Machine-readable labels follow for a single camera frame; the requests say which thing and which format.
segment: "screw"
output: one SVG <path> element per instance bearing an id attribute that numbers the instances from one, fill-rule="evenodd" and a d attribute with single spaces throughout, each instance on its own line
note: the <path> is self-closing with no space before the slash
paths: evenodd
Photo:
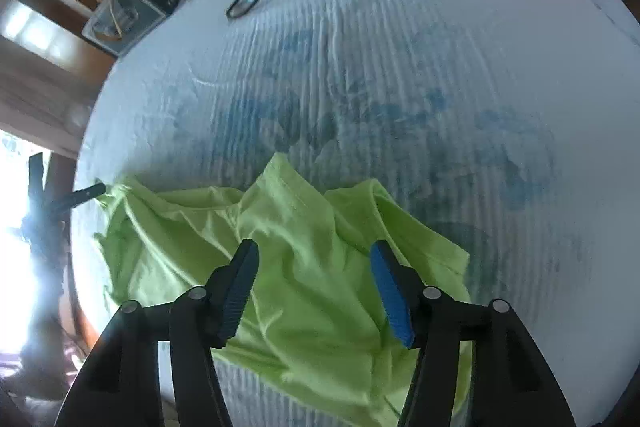
<path id="1" fill-rule="evenodd" d="M 422 290 L 422 295 L 434 301 L 435 299 L 442 297 L 442 292 L 439 288 L 436 288 L 436 286 L 427 286 L 427 288 Z"/>
<path id="2" fill-rule="evenodd" d="M 507 301 L 503 301 L 502 299 L 495 299 L 491 306 L 498 313 L 506 313 L 511 309 L 509 303 Z"/>
<path id="3" fill-rule="evenodd" d="M 207 295 L 207 290 L 204 286 L 194 286 L 189 290 L 189 297 L 194 301 L 204 299 Z"/>
<path id="4" fill-rule="evenodd" d="M 120 308 L 122 313 L 133 313 L 138 309 L 138 303 L 135 301 L 126 301 Z"/>

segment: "lime green cloth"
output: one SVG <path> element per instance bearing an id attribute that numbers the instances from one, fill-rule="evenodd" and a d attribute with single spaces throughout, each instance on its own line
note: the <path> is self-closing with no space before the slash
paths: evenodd
<path id="1" fill-rule="evenodd" d="M 386 239 L 423 281 L 468 301 L 468 254 L 401 210 L 376 180 L 316 191 L 275 155 L 249 190 L 154 194 L 134 180 L 100 198 L 115 303 L 172 301 L 228 263 L 242 238 L 260 268 L 238 333 L 213 354 L 302 403 L 360 426 L 395 426 L 417 351 L 393 336 L 369 264 Z M 456 406 L 469 387 L 462 344 Z"/>

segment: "bed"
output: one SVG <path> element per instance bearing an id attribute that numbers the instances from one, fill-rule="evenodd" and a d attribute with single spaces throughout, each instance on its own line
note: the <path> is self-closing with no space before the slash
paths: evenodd
<path id="1" fill-rule="evenodd" d="M 475 302 L 511 301 L 577 425 L 602 420 L 640 352 L 640 26 L 622 2 L 262 0 L 229 22 L 230 1 L 186 0 L 116 63 L 76 186 L 247 188 L 274 152 L 319 190 L 377 178 L 469 252 Z M 103 229 L 74 211 L 98 331 Z M 340 425 L 216 365 L 235 425 Z"/>

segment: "mattress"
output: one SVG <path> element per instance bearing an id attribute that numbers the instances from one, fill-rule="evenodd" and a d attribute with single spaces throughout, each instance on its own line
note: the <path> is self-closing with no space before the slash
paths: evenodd
<path id="1" fill-rule="evenodd" d="M 601 420 L 640 353 L 640 27 L 620 0 L 261 0 L 232 22 L 230 1 L 186 0 L 116 63 L 76 187 L 246 188 L 274 152 L 319 190 L 377 178 L 468 251 L 475 302 L 512 303 L 578 426 Z M 103 229 L 74 211 L 98 330 Z M 339 423 L 217 367 L 236 425 Z"/>

